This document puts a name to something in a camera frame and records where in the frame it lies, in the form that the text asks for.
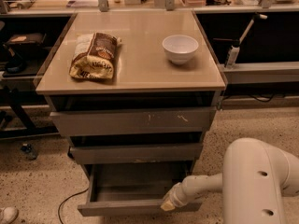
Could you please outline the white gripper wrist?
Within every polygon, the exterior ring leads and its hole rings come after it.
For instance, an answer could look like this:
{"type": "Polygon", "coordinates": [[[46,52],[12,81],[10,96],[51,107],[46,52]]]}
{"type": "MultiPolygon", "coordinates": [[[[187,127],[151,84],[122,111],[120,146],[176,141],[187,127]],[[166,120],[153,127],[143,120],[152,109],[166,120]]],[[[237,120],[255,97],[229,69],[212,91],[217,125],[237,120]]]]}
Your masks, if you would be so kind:
{"type": "Polygon", "coordinates": [[[169,196],[163,198],[161,209],[165,212],[173,211],[176,207],[183,207],[190,202],[190,195],[182,183],[177,183],[169,190],[169,196]]]}

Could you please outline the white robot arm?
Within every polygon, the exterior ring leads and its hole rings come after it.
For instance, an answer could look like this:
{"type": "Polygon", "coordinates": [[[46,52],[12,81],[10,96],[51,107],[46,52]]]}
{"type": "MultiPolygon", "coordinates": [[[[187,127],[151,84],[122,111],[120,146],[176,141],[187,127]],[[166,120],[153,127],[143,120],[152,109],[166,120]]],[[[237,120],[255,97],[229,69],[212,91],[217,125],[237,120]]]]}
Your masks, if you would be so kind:
{"type": "Polygon", "coordinates": [[[258,139],[237,139],[220,174],[185,177],[164,195],[161,208],[173,211],[207,191],[222,193],[223,224],[287,224],[282,198],[299,192],[299,158],[258,139]]]}

